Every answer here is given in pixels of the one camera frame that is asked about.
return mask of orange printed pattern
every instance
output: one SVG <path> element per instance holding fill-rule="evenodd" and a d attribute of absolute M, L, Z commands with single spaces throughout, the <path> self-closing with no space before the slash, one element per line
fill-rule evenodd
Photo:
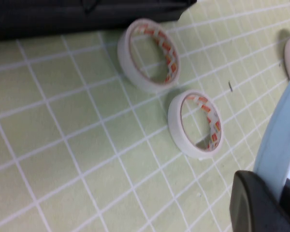
<path fill-rule="evenodd" d="M 153 30 L 153 29 L 145 29 L 144 30 L 144 34 L 153 35 L 154 33 L 155 33 L 155 30 Z"/>
<path fill-rule="evenodd" d="M 214 133 L 213 135 L 212 135 L 212 141 L 214 142 L 214 141 L 216 141 L 217 140 L 217 135 L 216 135 L 216 133 Z"/>
<path fill-rule="evenodd" d="M 167 42 L 163 42 L 162 47 L 168 52 L 171 50 L 171 46 Z"/>
<path fill-rule="evenodd" d="M 211 109 L 209 107 L 207 107 L 206 105 L 202 105 L 201 108 L 205 111 L 205 112 L 210 112 Z"/>
<path fill-rule="evenodd" d="M 169 65 L 172 61 L 170 55 L 166 54 L 165 58 L 166 58 L 166 64 Z"/>
<path fill-rule="evenodd" d="M 220 122 L 219 122 L 219 121 L 217 121 L 217 122 L 215 123 L 215 126 L 216 126 L 216 129 L 217 129 L 218 131 L 220 131 Z"/>
<path fill-rule="evenodd" d="M 173 64 L 171 65 L 171 70 L 172 70 L 172 72 L 174 73 L 174 72 L 176 71 L 176 69 L 177 69 L 177 65 L 176 65 L 175 63 L 173 63 Z"/>
<path fill-rule="evenodd" d="M 206 98 L 204 98 L 204 97 L 199 97 L 199 101 L 202 101 L 204 103 L 207 103 L 208 102 L 208 100 Z"/>
<path fill-rule="evenodd" d="M 168 75 L 166 76 L 166 79 L 164 80 L 164 82 L 168 82 L 170 79 L 171 79 L 171 75 L 168 74 Z"/>

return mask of light blue plastic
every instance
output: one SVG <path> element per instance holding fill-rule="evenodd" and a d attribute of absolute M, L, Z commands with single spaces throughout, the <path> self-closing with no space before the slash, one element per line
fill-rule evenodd
<path fill-rule="evenodd" d="M 290 168 L 290 82 L 262 138 L 254 172 L 279 201 Z"/>

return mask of small black speck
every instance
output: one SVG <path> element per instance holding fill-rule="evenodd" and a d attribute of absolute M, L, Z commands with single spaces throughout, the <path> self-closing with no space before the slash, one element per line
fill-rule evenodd
<path fill-rule="evenodd" d="M 232 89 L 230 81 L 229 81 L 229 87 L 230 87 L 231 92 L 233 92 L 233 89 Z"/>

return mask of white grid line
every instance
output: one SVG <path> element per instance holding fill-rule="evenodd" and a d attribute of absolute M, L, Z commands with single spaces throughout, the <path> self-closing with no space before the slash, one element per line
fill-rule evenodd
<path fill-rule="evenodd" d="M 269 120 L 269 118 L 271 117 L 268 116 L 264 121 L 262 121 L 258 126 L 262 125 L 264 122 L 266 122 L 267 120 Z M 242 138 L 237 144 L 234 145 L 234 147 L 237 147 L 241 142 L 243 142 L 247 137 L 249 137 L 253 132 L 255 132 L 257 130 L 257 128 L 255 128 L 254 130 L 252 130 L 250 133 L 248 133 L 244 138 Z M 232 148 L 230 148 L 228 151 L 226 151 L 223 155 L 221 155 L 221 157 L 219 157 L 216 161 L 214 161 L 214 163 L 218 163 L 219 161 L 221 161 L 230 151 Z M 179 158 L 182 154 L 179 153 L 177 156 L 173 157 L 172 159 L 170 159 L 168 162 L 166 162 L 165 164 L 163 164 L 161 166 L 161 168 L 163 169 L 164 167 L 166 167 L 167 165 L 169 165 L 170 163 L 172 163 L 173 161 L 175 161 L 177 158 Z M 209 166 L 205 171 L 203 171 L 200 175 L 198 175 L 198 179 L 202 178 L 202 176 L 204 176 L 205 173 L 207 173 L 210 169 L 212 169 L 214 167 L 214 163 Z M 154 172 L 152 172 L 149 176 L 145 177 L 143 180 L 141 180 L 139 183 L 137 183 L 135 185 L 135 187 L 139 187 L 142 183 L 144 183 L 146 180 L 148 180 L 149 178 L 151 178 L 152 176 L 154 176 L 156 173 L 158 173 L 160 171 L 160 169 L 156 169 Z M 76 181 L 80 180 L 80 177 L 76 177 L 72 180 L 70 180 L 69 182 L 67 182 L 66 184 L 60 186 L 59 188 L 53 190 L 52 192 L 46 194 L 45 196 L 43 196 L 42 198 L 38 199 L 38 203 L 41 203 L 43 201 L 45 201 L 46 199 L 52 197 L 53 195 L 55 195 L 56 193 L 62 191 L 63 189 L 65 189 L 66 187 L 72 185 L 73 183 L 75 183 Z M 102 212 L 105 212 L 107 209 L 109 209 L 110 207 L 112 207 L 115 203 L 119 202 L 121 199 L 123 199 L 125 196 L 127 196 L 130 192 L 132 191 L 132 189 L 127 190 L 126 193 L 123 193 L 122 195 L 120 195 L 118 198 L 116 198 L 115 200 L 113 200 L 113 202 L 109 203 L 108 206 L 106 206 L 104 209 L 102 209 Z M 173 202 L 173 200 L 171 200 L 169 203 L 167 203 L 163 208 L 161 208 L 160 212 L 162 212 L 167 206 L 169 206 L 171 203 Z M 0 226 L 2 226 L 3 224 L 13 220 L 14 218 L 16 218 L 17 216 L 19 216 L 22 213 L 25 213 L 26 211 L 30 210 L 32 207 L 34 207 L 35 205 L 32 203 L 28 206 L 26 206 L 25 208 L 17 211 L 16 213 L 10 215 L 8 218 L 4 219 L 3 221 L 0 222 Z"/>
<path fill-rule="evenodd" d="M 193 19 L 192 19 L 192 16 L 191 16 L 191 13 L 190 13 L 189 10 L 188 10 L 188 14 L 189 14 L 189 16 L 190 16 L 190 19 L 193 20 Z M 196 34 L 197 34 L 199 40 L 201 41 L 202 46 L 204 46 L 204 44 L 203 44 L 201 38 L 199 37 L 199 34 L 198 34 L 198 32 L 196 31 L 196 29 L 195 29 L 195 32 L 196 32 Z M 184 51 L 185 51 L 185 54 L 186 54 L 186 53 L 187 53 L 186 47 L 185 47 L 184 43 L 183 43 L 181 40 L 180 40 L 180 42 L 181 42 L 181 44 L 182 44 L 182 46 L 183 46 L 183 49 L 184 49 Z M 188 60 L 189 60 L 189 62 L 190 62 L 190 64 L 191 64 L 192 69 L 193 69 L 193 71 L 194 71 L 194 74 L 195 74 L 195 76 L 196 76 L 196 78 L 197 78 L 199 75 L 197 74 L 197 72 L 196 72 L 196 70 L 195 70 L 194 64 L 193 64 L 192 60 L 190 59 L 190 56 L 187 55 L 187 58 L 188 58 Z M 204 89 L 203 89 L 203 86 L 202 86 L 202 84 L 201 84 L 201 82 L 200 82 L 200 79 L 197 78 L 197 80 L 198 80 L 198 83 L 199 83 L 199 85 L 200 85 L 202 91 L 204 92 Z M 192 115 L 192 118 L 193 118 L 193 120 L 194 120 L 194 122 L 195 122 L 195 124 L 196 124 L 196 126 L 197 126 L 197 128 L 198 128 L 198 130 L 200 131 L 199 126 L 198 126 L 198 123 L 196 122 L 196 120 L 195 120 L 195 118 L 194 118 L 193 115 Z M 200 185 L 200 188 L 201 188 L 203 194 L 205 195 L 206 202 L 207 202 L 207 204 L 208 204 L 208 206 L 209 206 L 209 202 L 208 202 L 208 199 L 207 199 L 207 197 L 206 197 L 205 191 L 204 191 L 204 189 L 202 188 L 201 185 Z M 220 227 L 219 227 L 219 224 L 218 224 L 218 222 L 217 222 L 217 219 L 216 219 L 216 217 L 215 217 L 215 215 L 214 215 L 214 213 L 213 213 L 213 211 L 212 211 L 211 209 L 210 209 L 210 212 L 211 212 L 211 214 L 212 214 L 212 216 L 213 216 L 213 218 L 214 218 L 214 220 L 215 220 L 215 223 L 216 223 L 217 227 L 219 228 L 219 231 L 221 232 L 221 229 L 220 229 Z"/>
<path fill-rule="evenodd" d="M 239 143 L 241 143 L 243 140 L 245 140 L 245 138 L 244 139 L 242 139 L 241 141 L 239 141 L 234 147 L 236 147 Z M 142 142 L 144 142 L 145 140 L 141 140 L 140 142 L 137 142 L 137 145 L 138 144 L 140 144 L 140 143 L 142 143 Z M 55 141 L 54 142 L 54 144 L 57 144 L 57 143 L 59 143 L 59 142 L 62 142 L 62 140 L 59 140 L 59 141 Z M 42 148 L 39 148 L 40 150 L 44 150 L 44 149 L 46 149 L 47 147 L 51 147 L 51 145 L 46 145 L 45 147 L 42 147 Z M 126 148 L 125 150 L 124 150 L 124 152 L 126 152 L 126 151 L 128 151 L 128 150 L 130 150 L 130 149 L 132 149 L 133 147 L 135 147 L 134 145 L 132 145 L 131 147 L 128 147 L 128 148 Z M 220 161 L 222 158 L 223 158 L 224 156 L 222 156 L 221 158 L 219 158 L 218 160 L 216 160 L 216 162 L 215 163 L 217 163 L 218 161 Z M 110 159 L 108 159 L 108 160 L 106 160 L 106 162 L 103 162 L 103 164 L 102 165 L 97 165 L 96 167 L 94 167 L 94 168 L 92 168 L 91 170 L 89 170 L 89 171 L 87 171 L 86 172 L 86 174 L 88 174 L 88 173 L 90 173 L 90 172 L 92 172 L 92 171 L 94 171 L 94 170 L 96 170 L 96 169 L 98 169 L 99 167 L 101 167 L 101 166 L 103 166 L 104 164 L 106 164 L 106 163 L 108 163 L 108 162 L 110 162 L 111 160 L 113 160 L 113 159 L 115 159 L 116 157 L 112 157 L 112 158 L 110 158 Z"/>
<path fill-rule="evenodd" d="M 101 37 L 101 34 L 98 33 L 98 36 L 99 36 L 100 42 L 103 44 L 103 39 L 102 39 L 102 37 Z M 137 117 L 137 115 L 136 115 L 136 113 L 135 113 L 135 111 L 134 111 L 134 109 L 133 109 L 133 107 L 132 107 L 132 104 L 131 104 L 130 99 L 129 99 L 129 97 L 128 97 L 128 94 L 127 94 L 127 92 L 126 92 L 126 90 L 125 90 L 125 88 L 124 88 L 124 86 L 123 86 L 123 84 L 122 84 L 122 81 L 121 81 L 121 79 L 120 79 L 120 76 L 119 76 L 119 74 L 118 74 L 116 68 L 114 67 L 114 65 L 113 65 L 113 63 L 112 63 L 112 61 L 111 61 L 111 57 L 110 57 L 110 55 L 109 55 L 107 49 L 105 48 L 105 46 L 103 46 L 103 49 L 104 49 L 104 51 L 106 52 L 106 54 L 108 55 L 109 61 L 110 61 L 110 63 L 112 64 L 114 70 L 115 70 L 116 73 L 117 73 L 117 79 L 118 79 L 118 81 L 119 81 L 119 83 L 120 83 L 120 86 L 121 86 L 122 90 L 124 91 L 124 94 L 125 94 L 125 96 L 126 96 L 126 98 L 127 98 L 127 100 L 128 100 L 128 103 L 129 103 L 129 106 L 130 106 L 130 110 L 132 110 L 134 116 L 136 117 L 136 119 L 137 119 L 137 121 L 138 121 L 138 117 Z M 141 211 L 142 211 L 142 213 L 144 214 L 146 220 L 148 221 L 147 213 L 146 213 L 146 211 L 145 211 L 145 209 L 144 209 L 144 207 L 143 207 L 143 205 L 142 205 L 142 203 L 141 203 L 141 200 L 140 200 L 139 196 L 137 195 L 137 193 L 136 193 L 136 191 L 135 191 L 135 187 L 134 187 L 134 185 L 133 185 L 133 183 L 132 183 L 132 181 L 131 181 L 131 179 L 130 179 L 130 177 L 129 177 L 129 174 L 128 174 L 128 172 L 127 172 L 127 170 L 126 170 L 126 168 L 125 168 L 125 166 L 124 166 L 124 164 L 123 164 L 123 162 L 122 162 L 120 156 L 118 156 L 118 160 L 119 160 L 119 162 L 120 162 L 120 165 L 121 165 L 122 169 L 123 169 L 124 172 L 125 172 L 125 175 L 126 175 L 128 181 L 129 181 L 130 186 L 132 187 L 133 194 L 134 194 L 134 196 L 135 196 L 135 198 L 136 198 L 136 200 L 137 200 L 137 202 L 138 202 L 138 204 L 139 204 L 139 206 L 140 206 L 140 208 L 141 208 Z M 150 227 L 151 227 L 151 229 L 155 232 L 155 228 L 153 227 L 153 225 L 152 225 L 151 223 L 150 223 Z"/>
<path fill-rule="evenodd" d="M 48 225 L 48 222 L 46 220 L 46 217 L 45 217 L 45 215 L 44 215 L 44 213 L 43 213 L 40 205 L 37 203 L 37 199 L 36 199 L 36 197 L 35 197 L 35 195 L 34 195 L 34 193 L 32 191 L 32 188 L 31 188 L 31 186 L 30 186 L 30 184 L 29 184 L 29 182 L 28 182 L 28 180 L 27 180 L 27 178 L 26 178 L 26 176 L 25 176 L 25 174 L 24 174 L 24 172 L 23 172 L 23 170 L 22 170 L 22 168 L 21 168 L 18 160 L 16 159 L 16 155 L 15 155 L 15 153 L 14 153 L 14 151 L 12 149 L 12 146 L 10 145 L 10 143 L 9 143 L 9 141 L 8 141 L 8 139 L 7 139 L 4 131 L 3 131 L 3 128 L 1 126 L 1 124 L 0 124 L 0 134 L 1 134 L 1 136 L 2 136 L 2 138 L 4 140 L 4 142 L 5 142 L 5 144 L 6 144 L 7 148 L 8 148 L 8 150 L 9 150 L 12 158 L 13 158 L 13 161 L 16 164 L 17 169 L 18 169 L 18 171 L 19 171 L 19 173 L 20 173 L 20 175 L 21 175 L 21 177 L 22 177 L 22 179 L 23 179 L 23 181 L 24 181 L 24 183 L 26 185 L 26 188 L 27 188 L 27 190 L 28 190 L 28 192 L 29 192 L 32 200 L 33 200 L 34 206 L 36 206 L 36 208 L 38 209 L 38 212 L 39 212 L 39 215 L 40 215 L 40 217 L 42 219 L 43 224 L 45 225 L 47 231 L 48 232 L 51 232 L 52 230 L 50 229 L 50 227 Z"/>
<path fill-rule="evenodd" d="M 20 44 L 19 41 L 17 41 L 17 44 L 18 44 L 18 46 L 19 46 L 20 51 L 22 52 L 22 54 L 23 54 L 23 56 L 24 56 L 25 61 L 27 61 L 27 56 L 26 56 L 26 54 L 25 54 L 25 51 L 24 51 L 22 45 Z M 80 170 L 80 168 L 79 168 L 79 165 L 78 165 L 78 163 L 77 163 L 77 161 L 76 161 L 76 158 L 75 158 L 75 156 L 74 156 L 74 154 L 73 154 L 73 152 L 72 152 L 72 150 L 71 150 L 71 148 L 70 148 L 70 145 L 68 144 L 67 139 L 66 139 L 66 137 L 65 137 L 65 135 L 64 135 L 64 133 L 63 133 L 63 131 L 62 131 L 62 129 L 61 129 L 61 127 L 60 127 L 60 125 L 59 125 L 59 123 L 58 123 L 56 117 L 55 117 L 54 112 L 52 111 L 52 109 L 51 109 L 51 107 L 50 107 L 50 105 L 49 105 L 49 101 L 48 101 L 48 99 L 46 98 L 46 96 L 45 96 L 45 94 L 44 94 L 44 92 L 43 92 L 43 90 L 42 90 L 42 87 L 40 86 L 40 83 L 39 83 L 37 77 L 35 76 L 35 73 L 34 73 L 32 67 L 31 67 L 31 65 L 30 65 L 29 63 L 27 63 L 27 65 L 28 65 L 29 71 L 30 71 L 30 73 L 31 73 L 31 75 L 32 75 L 32 78 L 33 78 L 35 84 L 37 85 L 37 87 L 38 87 L 38 89 L 39 89 L 39 91 L 40 91 L 40 94 L 42 95 L 43 100 L 45 101 L 45 104 L 46 104 L 46 106 L 47 106 L 47 109 L 48 109 L 48 111 L 49 111 L 51 117 L 53 118 L 53 120 L 54 120 L 54 122 L 55 122 L 55 124 L 56 124 L 56 127 L 57 127 L 57 129 L 58 129 L 58 131 L 59 131 L 59 133 L 60 133 L 60 135 L 61 135 L 61 137 L 63 138 L 63 141 L 64 141 L 64 143 L 65 143 L 65 145 L 66 145 L 66 147 L 67 147 L 67 149 L 68 149 L 68 152 L 69 152 L 69 154 L 70 154 L 70 156 L 71 156 L 71 158 L 72 158 L 72 160 L 73 160 L 73 163 L 74 163 L 74 165 L 75 165 L 75 167 L 76 167 L 76 170 L 77 170 L 79 176 L 81 177 L 81 180 L 82 180 L 82 182 L 83 182 L 83 184 L 84 184 L 84 187 L 85 187 L 85 189 L 86 189 L 86 191 L 87 191 L 87 193 L 88 193 L 88 195 L 89 195 L 89 197 L 90 197 L 90 199 L 91 199 L 91 201 L 92 201 L 92 203 L 93 203 L 93 206 L 96 208 L 96 210 L 97 210 L 97 212 L 98 212 L 98 215 L 99 215 L 99 217 L 100 217 L 100 219 L 101 219 L 101 222 L 103 223 L 104 229 L 106 230 L 106 232 L 108 232 L 108 229 L 107 229 L 106 224 L 105 224 L 105 222 L 104 222 L 104 219 L 103 219 L 103 217 L 102 217 L 102 215 L 101 215 L 101 213 L 100 213 L 100 210 L 99 210 L 99 208 L 98 208 L 98 206 L 97 206 L 97 203 L 96 203 L 96 201 L 95 201 L 93 195 L 91 194 L 90 189 L 89 189 L 89 187 L 88 187 L 88 185 L 87 185 L 87 183 L 86 183 L 84 177 L 82 176 L 82 172 L 81 172 L 81 170 Z"/>

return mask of white tape roll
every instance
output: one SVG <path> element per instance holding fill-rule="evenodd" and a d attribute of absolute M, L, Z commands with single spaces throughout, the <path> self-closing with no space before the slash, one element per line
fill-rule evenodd
<path fill-rule="evenodd" d="M 169 70 L 164 82 L 152 81 L 136 66 L 131 53 L 131 38 L 135 33 L 152 36 L 163 50 Z M 159 24 L 149 19 L 138 19 L 127 28 L 118 41 L 117 55 L 125 75 L 134 85 L 146 92 L 157 93 L 168 89 L 174 86 L 179 78 L 179 57 L 172 39 L 167 36 Z"/>
<path fill-rule="evenodd" d="M 207 149 L 198 148 L 195 143 L 196 141 L 191 141 L 185 132 L 182 122 L 182 107 L 184 101 L 196 103 L 201 106 L 201 109 L 206 113 L 210 127 L 210 141 Z M 224 134 L 221 116 L 213 101 L 203 93 L 195 90 L 188 90 L 176 96 L 169 106 L 168 124 L 174 142 L 184 154 L 190 157 L 201 160 L 212 158 L 222 146 Z"/>

